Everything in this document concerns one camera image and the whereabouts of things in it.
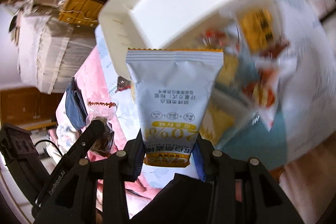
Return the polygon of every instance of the metal bolt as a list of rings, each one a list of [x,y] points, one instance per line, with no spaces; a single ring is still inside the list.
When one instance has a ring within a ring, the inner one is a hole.
[[[116,154],[117,154],[118,157],[124,157],[124,156],[126,156],[126,152],[124,150],[120,150]]]
[[[259,160],[256,159],[256,158],[252,158],[252,159],[250,159],[250,163],[254,166],[257,166],[257,165],[259,165]]]
[[[213,155],[214,157],[221,157],[221,156],[223,155],[223,152],[220,151],[220,150],[213,150],[213,151],[212,151],[212,155]]]
[[[89,163],[89,160],[88,159],[80,159],[79,160],[79,165],[81,166],[85,166]]]

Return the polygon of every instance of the white wall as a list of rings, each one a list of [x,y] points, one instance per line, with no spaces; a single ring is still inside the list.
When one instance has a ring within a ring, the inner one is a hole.
[[[18,52],[8,33],[13,12],[0,5],[0,90],[26,86],[17,71]]]

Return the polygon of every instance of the white plastic bin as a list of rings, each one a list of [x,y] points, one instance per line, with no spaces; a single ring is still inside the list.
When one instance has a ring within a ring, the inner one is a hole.
[[[226,19],[218,10],[234,0],[109,0],[99,22],[115,71],[129,78],[126,52],[130,48],[177,48]]]

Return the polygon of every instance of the white snack wrapper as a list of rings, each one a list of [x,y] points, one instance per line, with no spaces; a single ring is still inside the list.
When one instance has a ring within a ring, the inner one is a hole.
[[[126,63],[135,85],[145,163],[188,166],[223,52],[129,50]]]

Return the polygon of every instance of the pink blanket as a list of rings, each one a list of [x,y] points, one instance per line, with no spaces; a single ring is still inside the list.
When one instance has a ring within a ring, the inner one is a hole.
[[[78,72],[75,75],[75,79],[78,88],[82,92],[82,96],[87,110],[88,110],[87,98],[91,98],[97,95],[101,96],[102,98],[109,97],[103,70],[100,64],[100,58],[97,47],[95,47],[92,50],[92,52],[90,53],[84,64],[78,70]],[[63,98],[56,110],[56,118],[58,123],[62,123],[62,121],[64,121],[66,117],[65,98],[66,93],[63,95]],[[111,152],[113,153],[116,150],[122,150],[125,147],[127,141],[120,127],[117,117],[115,117],[110,122],[114,130],[114,146],[111,149]],[[88,153],[88,158],[90,159],[90,161],[104,159],[104,157],[91,152]],[[138,177],[138,180],[134,183],[125,182],[125,188],[133,190],[140,196],[148,198],[150,200],[152,200],[156,196],[156,194],[160,191],[160,189],[150,187],[142,174]]]

